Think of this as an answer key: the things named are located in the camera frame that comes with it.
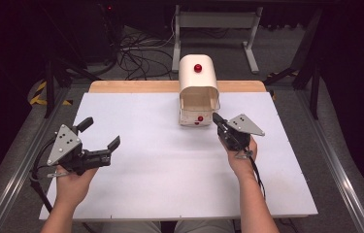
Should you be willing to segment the cream drawer with red knob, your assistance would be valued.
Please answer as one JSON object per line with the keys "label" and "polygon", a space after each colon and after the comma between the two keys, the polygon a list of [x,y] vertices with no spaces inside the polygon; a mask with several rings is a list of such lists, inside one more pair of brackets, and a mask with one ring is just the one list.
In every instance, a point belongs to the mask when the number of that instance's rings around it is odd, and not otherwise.
{"label": "cream drawer with red knob", "polygon": [[180,125],[186,127],[204,127],[210,124],[212,123],[209,121],[180,121]]}

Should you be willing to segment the person's right leg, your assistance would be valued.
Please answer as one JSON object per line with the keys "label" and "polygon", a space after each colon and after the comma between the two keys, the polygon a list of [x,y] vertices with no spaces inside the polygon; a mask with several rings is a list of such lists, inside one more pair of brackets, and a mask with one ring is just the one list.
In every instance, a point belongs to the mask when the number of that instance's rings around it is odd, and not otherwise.
{"label": "person's right leg", "polygon": [[180,220],[175,226],[175,233],[235,233],[230,219]]}

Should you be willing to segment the cream plastic drawer cabinet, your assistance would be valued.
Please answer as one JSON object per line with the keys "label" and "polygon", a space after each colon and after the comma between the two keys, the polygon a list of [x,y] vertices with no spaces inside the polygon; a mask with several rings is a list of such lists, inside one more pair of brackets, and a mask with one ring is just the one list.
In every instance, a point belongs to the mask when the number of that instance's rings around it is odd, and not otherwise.
{"label": "cream plastic drawer cabinet", "polygon": [[[201,64],[202,71],[194,72],[194,65]],[[180,101],[184,96],[207,96],[219,100],[219,91],[212,59],[205,54],[188,54],[180,61]]]}

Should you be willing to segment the aluminium floor rail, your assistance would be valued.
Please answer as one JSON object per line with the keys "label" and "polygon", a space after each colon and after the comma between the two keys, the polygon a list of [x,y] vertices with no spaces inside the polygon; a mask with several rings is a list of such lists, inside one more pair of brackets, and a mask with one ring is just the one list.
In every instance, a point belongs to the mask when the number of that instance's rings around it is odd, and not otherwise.
{"label": "aluminium floor rail", "polygon": [[307,115],[314,134],[318,139],[324,160],[330,170],[342,199],[347,207],[349,215],[358,233],[364,233],[364,208],[341,164],[338,155],[326,138],[318,119],[315,119],[310,110],[309,100],[303,91],[295,91],[295,94]]}
{"label": "aluminium floor rail", "polygon": [[0,165],[0,229],[28,178],[37,152],[68,92],[69,88],[60,88],[55,92],[54,109],[48,117],[45,117],[44,106],[33,108]]}

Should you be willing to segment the black computer case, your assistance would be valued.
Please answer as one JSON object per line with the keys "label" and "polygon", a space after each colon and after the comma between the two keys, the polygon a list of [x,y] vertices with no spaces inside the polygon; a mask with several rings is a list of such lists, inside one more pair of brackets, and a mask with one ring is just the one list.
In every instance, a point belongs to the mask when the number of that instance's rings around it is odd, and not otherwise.
{"label": "black computer case", "polygon": [[101,6],[78,1],[72,6],[71,24],[86,63],[116,63],[110,27],[103,18]]}

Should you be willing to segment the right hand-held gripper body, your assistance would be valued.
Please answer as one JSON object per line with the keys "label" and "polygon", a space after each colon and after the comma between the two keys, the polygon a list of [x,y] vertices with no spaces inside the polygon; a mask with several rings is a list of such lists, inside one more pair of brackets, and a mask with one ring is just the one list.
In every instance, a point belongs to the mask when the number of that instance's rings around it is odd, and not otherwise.
{"label": "right hand-held gripper body", "polygon": [[244,114],[227,119],[227,124],[225,132],[217,130],[217,135],[229,150],[244,150],[249,145],[251,135],[265,135],[265,132]]}

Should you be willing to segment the person's right hand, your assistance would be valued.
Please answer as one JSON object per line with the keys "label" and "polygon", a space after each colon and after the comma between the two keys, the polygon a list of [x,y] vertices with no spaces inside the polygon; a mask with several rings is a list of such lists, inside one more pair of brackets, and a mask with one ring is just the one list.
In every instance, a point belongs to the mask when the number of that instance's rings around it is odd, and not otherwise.
{"label": "person's right hand", "polygon": [[227,152],[228,163],[233,170],[234,174],[237,176],[239,181],[244,181],[248,179],[255,179],[253,166],[251,162],[256,160],[258,146],[257,143],[250,138],[249,145],[246,147],[247,151],[251,152],[251,158],[248,158],[247,154],[243,151],[233,151],[229,150],[227,146],[221,142],[224,149]]}

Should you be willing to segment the person's left leg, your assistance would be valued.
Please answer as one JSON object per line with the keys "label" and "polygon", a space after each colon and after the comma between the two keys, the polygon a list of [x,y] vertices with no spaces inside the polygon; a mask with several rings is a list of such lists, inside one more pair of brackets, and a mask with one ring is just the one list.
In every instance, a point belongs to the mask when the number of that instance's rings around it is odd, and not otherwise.
{"label": "person's left leg", "polygon": [[102,233],[161,233],[161,225],[154,221],[123,221],[105,223]]}

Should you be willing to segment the desk with white metal frame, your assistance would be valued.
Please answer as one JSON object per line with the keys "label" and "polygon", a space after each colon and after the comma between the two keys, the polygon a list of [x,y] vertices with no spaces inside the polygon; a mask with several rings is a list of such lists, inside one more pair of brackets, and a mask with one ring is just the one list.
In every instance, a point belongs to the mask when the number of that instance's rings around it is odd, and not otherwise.
{"label": "desk with white metal frame", "polygon": [[173,35],[174,48],[172,71],[178,72],[181,59],[181,29],[182,28],[228,28],[228,29],[249,29],[248,39],[242,42],[243,49],[247,56],[248,66],[253,74],[259,73],[252,46],[262,17],[263,8],[257,7],[250,12],[187,12],[182,11],[177,5],[174,14]]}

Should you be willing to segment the person's leg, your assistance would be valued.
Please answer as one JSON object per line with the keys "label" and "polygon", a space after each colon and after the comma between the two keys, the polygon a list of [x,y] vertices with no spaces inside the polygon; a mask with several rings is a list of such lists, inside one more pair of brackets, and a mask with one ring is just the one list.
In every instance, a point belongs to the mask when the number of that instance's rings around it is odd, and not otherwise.
{"label": "person's leg", "polygon": [[154,221],[123,221],[105,223],[102,233],[161,233],[161,225]]}
{"label": "person's leg", "polygon": [[235,233],[230,219],[180,220],[175,226],[175,233]]}

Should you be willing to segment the clear-front drawer with red knob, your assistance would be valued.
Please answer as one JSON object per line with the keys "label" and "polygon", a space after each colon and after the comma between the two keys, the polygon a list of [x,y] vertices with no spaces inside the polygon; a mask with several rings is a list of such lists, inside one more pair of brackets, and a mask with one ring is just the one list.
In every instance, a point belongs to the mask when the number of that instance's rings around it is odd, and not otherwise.
{"label": "clear-front drawer with red knob", "polygon": [[184,96],[180,101],[180,121],[209,121],[219,110],[219,100],[207,96]]}

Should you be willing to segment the yellow black hazard tape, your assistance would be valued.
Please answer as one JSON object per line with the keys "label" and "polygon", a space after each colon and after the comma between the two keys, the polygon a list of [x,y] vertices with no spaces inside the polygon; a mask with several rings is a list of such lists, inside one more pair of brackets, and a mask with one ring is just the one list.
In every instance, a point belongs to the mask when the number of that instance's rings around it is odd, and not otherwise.
{"label": "yellow black hazard tape", "polygon": [[31,105],[47,105],[47,101],[41,98],[43,91],[47,85],[46,81],[42,81],[37,87],[32,99],[29,101]]}

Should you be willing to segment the white table board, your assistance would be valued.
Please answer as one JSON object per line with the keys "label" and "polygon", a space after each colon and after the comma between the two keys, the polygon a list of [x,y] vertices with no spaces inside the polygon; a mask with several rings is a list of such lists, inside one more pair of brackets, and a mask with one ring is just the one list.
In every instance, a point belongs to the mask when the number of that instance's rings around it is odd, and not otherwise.
{"label": "white table board", "polygon": [[[226,92],[222,117],[248,116],[263,131],[256,165],[275,217],[311,216],[317,209],[267,92]],[[98,170],[76,220],[161,220],[235,218],[239,186],[215,125],[179,124],[176,93],[87,93],[76,120],[94,122],[80,137],[87,150],[114,138],[112,164]]]}

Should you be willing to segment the person's left hand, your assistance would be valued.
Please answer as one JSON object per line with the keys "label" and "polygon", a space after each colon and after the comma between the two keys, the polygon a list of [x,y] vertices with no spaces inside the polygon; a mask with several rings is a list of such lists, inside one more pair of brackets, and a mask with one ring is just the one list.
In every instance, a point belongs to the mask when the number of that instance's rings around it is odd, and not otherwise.
{"label": "person's left hand", "polygon": [[62,166],[57,167],[61,174],[56,178],[56,207],[76,208],[85,198],[89,191],[90,183],[98,169],[93,168],[85,171],[82,175],[68,173]]}

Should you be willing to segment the black metal stand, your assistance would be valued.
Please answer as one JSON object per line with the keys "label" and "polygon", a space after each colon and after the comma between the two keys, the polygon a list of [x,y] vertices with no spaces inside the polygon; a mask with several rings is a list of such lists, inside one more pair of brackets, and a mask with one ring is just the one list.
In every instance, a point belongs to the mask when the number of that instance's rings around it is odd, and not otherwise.
{"label": "black metal stand", "polygon": [[45,81],[47,89],[47,111],[45,118],[55,110],[55,84],[58,83],[62,88],[68,88],[71,85],[71,75],[67,70],[73,70],[79,76],[91,81],[99,81],[99,78],[85,71],[85,69],[68,62],[65,59],[56,57],[51,58],[46,64]]}
{"label": "black metal stand", "polygon": [[317,99],[319,86],[319,66],[314,60],[311,48],[314,42],[315,32],[319,26],[321,14],[321,9],[318,9],[314,12],[314,15],[307,26],[305,34],[290,66],[277,74],[273,74],[263,82],[265,85],[270,85],[285,78],[286,76],[290,76],[294,72],[297,72],[297,75],[292,83],[292,86],[295,90],[303,89],[309,82],[312,82],[310,112],[314,119],[318,119]]}

